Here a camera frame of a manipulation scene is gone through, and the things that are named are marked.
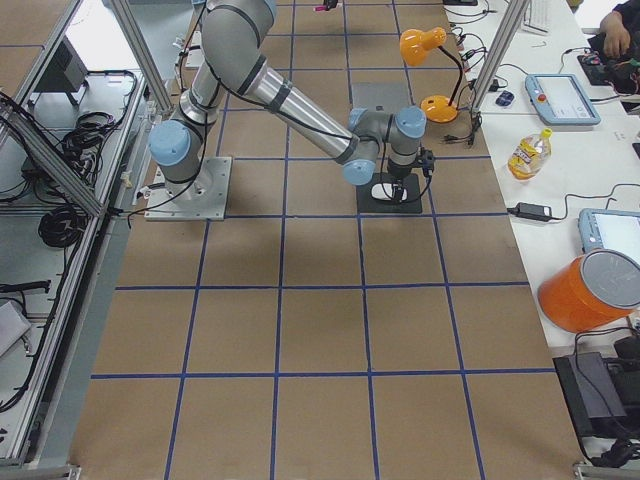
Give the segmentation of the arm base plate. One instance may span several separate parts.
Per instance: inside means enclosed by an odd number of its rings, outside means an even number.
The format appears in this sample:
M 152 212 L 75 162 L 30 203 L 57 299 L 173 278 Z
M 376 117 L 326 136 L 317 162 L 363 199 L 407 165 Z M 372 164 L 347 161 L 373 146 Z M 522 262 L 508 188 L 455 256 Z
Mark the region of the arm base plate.
M 160 167 L 156 168 L 156 182 L 163 183 L 148 197 L 144 216 L 149 221 L 223 221 L 226 214 L 229 182 L 233 159 L 205 157 L 199 176 L 189 188 L 167 183 Z

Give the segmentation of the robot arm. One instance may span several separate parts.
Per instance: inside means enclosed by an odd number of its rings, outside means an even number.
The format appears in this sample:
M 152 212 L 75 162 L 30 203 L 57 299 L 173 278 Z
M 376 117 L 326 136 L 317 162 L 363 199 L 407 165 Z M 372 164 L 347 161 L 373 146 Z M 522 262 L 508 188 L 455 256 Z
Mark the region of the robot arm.
M 396 112 L 353 108 L 341 125 L 268 64 L 261 47 L 277 17 L 273 1 L 208 1 L 201 10 L 203 62 L 172 116 L 155 126 L 149 149 L 171 197 L 198 195 L 212 177 L 200 155 L 216 123 L 224 93 L 275 115 L 329 155 L 344 179 L 356 186 L 380 185 L 381 198 L 414 203 L 424 188 L 406 185 L 413 169 L 425 176 L 433 158 L 421 140 L 424 112 L 415 105 Z

